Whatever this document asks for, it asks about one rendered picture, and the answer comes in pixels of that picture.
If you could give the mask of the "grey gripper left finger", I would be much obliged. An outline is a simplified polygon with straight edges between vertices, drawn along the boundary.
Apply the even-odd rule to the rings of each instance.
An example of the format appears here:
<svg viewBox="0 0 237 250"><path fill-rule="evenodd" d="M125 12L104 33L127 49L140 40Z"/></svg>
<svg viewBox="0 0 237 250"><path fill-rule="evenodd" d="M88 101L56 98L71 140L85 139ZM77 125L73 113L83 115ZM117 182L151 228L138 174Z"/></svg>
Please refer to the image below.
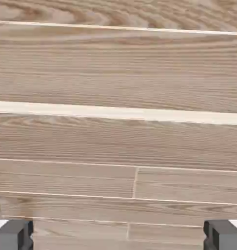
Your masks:
<svg viewBox="0 0 237 250"><path fill-rule="evenodd" d="M0 220L0 250L34 250L33 221Z"/></svg>

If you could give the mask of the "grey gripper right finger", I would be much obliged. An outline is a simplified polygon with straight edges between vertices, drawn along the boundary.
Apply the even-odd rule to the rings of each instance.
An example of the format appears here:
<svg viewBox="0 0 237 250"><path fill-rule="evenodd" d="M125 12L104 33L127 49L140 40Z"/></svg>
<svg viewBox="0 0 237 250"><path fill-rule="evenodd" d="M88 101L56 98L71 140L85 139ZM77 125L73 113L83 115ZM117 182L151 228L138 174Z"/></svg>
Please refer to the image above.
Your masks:
<svg viewBox="0 0 237 250"><path fill-rule="evenodd" d="M237 219L205 220L203 250L237 250Z"/></svg>

